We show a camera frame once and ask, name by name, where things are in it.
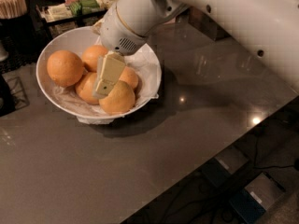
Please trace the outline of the white rounded gripper body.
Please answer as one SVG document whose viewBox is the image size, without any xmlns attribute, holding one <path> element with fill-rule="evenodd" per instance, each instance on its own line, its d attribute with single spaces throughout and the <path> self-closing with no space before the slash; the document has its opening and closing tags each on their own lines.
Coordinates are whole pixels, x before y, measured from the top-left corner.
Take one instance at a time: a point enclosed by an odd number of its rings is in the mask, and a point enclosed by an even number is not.
<svg viewBox="0 0 299 224">
<path fill-rule="evenodd" d="M 136 53 L 154 28 L 182 11 L 175 0 L 118 0 L 100 22 L 104 47 L 121 55 Z"/>
</svg>

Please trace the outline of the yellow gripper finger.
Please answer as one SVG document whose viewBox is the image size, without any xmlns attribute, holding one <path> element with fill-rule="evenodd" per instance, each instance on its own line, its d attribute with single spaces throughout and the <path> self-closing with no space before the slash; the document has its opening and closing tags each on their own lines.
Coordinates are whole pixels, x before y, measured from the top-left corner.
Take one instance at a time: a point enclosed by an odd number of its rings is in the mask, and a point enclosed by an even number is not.
<svg viewBox="0 0 299 224">
<path fill-rule="evenodd" d="M 93 26 L 92 26 L 92 31 L 97 34 L 100 35 L 100 29 L 103 23 L 103 19 L 100 19 L 99 21 L 97 21 Z"/>
<path fill-rule="evenodd" d="M 119 80 L 125 67 L 124 57 L 110 51 L 100 57 L 97 63 L 97 77 L 93 84 L 93 96 L 97 99 L 107 97 Z"/>
</svg>

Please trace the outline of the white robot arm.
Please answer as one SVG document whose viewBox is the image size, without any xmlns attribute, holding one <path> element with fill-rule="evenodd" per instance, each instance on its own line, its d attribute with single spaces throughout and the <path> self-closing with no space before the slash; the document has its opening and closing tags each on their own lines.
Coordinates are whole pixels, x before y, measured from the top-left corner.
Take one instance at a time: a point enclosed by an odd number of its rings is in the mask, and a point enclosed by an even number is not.
<svg viewBox="0 0 299 224">
<path fill-rule="evenodd" d="M 118 0 L 93 30 L 102 44 L 135 54 L 159 24 L 195 7 L 299 91 L 299 0 Z"/>
</svg>

